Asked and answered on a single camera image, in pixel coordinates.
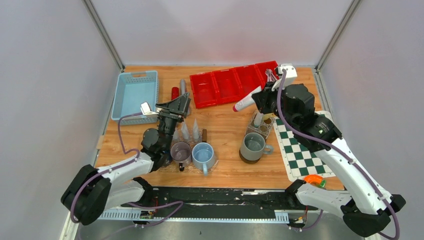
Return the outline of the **grey toothpaste tube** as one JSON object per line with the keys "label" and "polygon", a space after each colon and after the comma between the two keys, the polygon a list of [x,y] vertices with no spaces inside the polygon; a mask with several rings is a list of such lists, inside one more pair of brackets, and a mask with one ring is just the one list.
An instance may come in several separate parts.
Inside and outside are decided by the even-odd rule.
{"label": "grey toothpaste tube", "polygon": [[189,132],[189,129],[188,129],[187,124],[185,122],[183,122],[182,125],[181,125],[181,133],[182,133],[182,137],[185,141],[190,140],[190,132]]}

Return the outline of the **grey green mug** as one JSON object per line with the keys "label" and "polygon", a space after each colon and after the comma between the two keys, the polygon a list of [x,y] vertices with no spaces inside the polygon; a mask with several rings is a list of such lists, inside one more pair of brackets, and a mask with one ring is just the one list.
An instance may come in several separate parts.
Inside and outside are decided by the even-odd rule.
{"label": "grey green mug", "polygon": [[273,152],[273,146],[266,144],[266,140],[260,134],[251,132],[243,138],[239,157],[247,164],[255,164],[263,155],[270,155]]}

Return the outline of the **cream yellow mug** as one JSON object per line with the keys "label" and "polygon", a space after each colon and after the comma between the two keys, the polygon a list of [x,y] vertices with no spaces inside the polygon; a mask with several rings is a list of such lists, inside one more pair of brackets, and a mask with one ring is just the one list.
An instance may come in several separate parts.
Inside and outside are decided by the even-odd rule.
{"label": "cream yellow mug", "polygon": [[278,112],[272,112],[272,113],[265,113],[264,115],[263,115],[263,117],[262,117],[262,119],[265,121],[265,120],[268,120],[268,119],[280,119],[280,115],[279,115],[279,113]]}

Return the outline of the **clear textured plastic sheet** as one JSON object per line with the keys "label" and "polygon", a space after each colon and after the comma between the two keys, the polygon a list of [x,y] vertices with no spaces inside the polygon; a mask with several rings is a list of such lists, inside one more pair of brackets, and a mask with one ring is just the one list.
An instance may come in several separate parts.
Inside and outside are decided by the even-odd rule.
{"label": "clear textured plastic sheet", "polygon": [[259,112],[258,110],[255,110],[253,112],[253,114],[252,114],[252,116],[251,116],[251,118],[250,118],[250,120],[249,120],[249,122],[247,124],[246,131],[245,131],[245,134],[244,135],[247,135],[249,133],[258,133],[265,140],[267,140],[268,137],[269,137],[269,135],[270,135],[271,130],[273,130],[273,128],[274,128],[273,127],[273,124],[275,122],[275,119],[271,118],[271,119],[267,119],[265,121],[262,120],[260,127],[259,128],[255,128],[254,125],[253,125],[253,122],[254,122],[255,115],[258,112]]}

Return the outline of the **white green-cap toothpaste tube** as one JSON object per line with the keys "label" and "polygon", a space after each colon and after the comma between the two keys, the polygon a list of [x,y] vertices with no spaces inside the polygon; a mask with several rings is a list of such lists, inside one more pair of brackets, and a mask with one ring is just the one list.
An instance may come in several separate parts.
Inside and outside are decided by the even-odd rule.
{"label": "white green-cap toothpaste tube", "polygon": [[254,120],[253,120],[253,126],[255,127],[255,128],[259,128],[260,127],[260,125],[262,124],[262,120],[263,120],[263,113],[260,113],[260,112],[257,112],[256,113],[256,115],[255,115],[255,117],[254,117]]}

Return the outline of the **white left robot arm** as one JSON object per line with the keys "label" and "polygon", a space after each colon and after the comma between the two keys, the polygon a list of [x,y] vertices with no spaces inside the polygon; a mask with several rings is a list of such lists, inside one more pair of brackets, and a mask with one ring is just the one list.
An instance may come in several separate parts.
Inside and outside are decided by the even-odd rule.
{"label": "white left robot arm", "polygon": [[141,149],[122,150],[125,155],[134,152],[133,156],[99,168],[87,164],[79,170],[60,199],[73,223],[87,226],[105,210],[122,204],[146,207],[152,203],[152,186],[142,175],[157,171],[171,157],[174,132],[187,117],[190,102],[186,92],[171,101],[157,103],[158,111],[152,111],[144,102],[139,112],[130,114],[131,118],[154,115],[158,126],[143,133]]}

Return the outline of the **light blue mug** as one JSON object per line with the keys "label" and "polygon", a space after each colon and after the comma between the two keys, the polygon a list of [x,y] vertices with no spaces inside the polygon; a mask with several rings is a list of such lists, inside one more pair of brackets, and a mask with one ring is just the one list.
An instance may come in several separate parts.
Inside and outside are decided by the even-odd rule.
{"label": "light blue mug", "polygon": [[217,162],[213,147],[207,142],[200,142],[194,146],[191,155],[194,166],[207,177]]}

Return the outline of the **purple grey mug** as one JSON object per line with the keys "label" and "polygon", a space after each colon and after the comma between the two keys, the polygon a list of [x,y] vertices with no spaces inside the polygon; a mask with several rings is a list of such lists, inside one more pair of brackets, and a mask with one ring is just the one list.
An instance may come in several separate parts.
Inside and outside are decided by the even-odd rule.
{"label": "purple grey mug", "polygon": [[184,141],[176,142],[170,149],[170,155],[180,172],[192,163],[192,148]]}

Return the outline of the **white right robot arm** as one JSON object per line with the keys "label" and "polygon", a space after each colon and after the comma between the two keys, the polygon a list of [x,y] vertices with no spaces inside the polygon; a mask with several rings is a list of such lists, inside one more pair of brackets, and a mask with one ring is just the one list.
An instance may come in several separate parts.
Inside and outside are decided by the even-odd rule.
{"label": "white right robot arm", "polygon": [[382,234],[389,223],[394,223],[394,238],[400,237],[396,214],[406,200],[385,190],[363,168],[335,124],[316,113],[315,97],[306,86],[291,84],[274,90],[272,84],[267,83],[251,97],[260,113],[276,115],[295,139],[320,158],[344,186],[344,190],[332,192],[297,179],[286,190],[285,201],[290,208],[304,205],[331,213],[364,238]]}

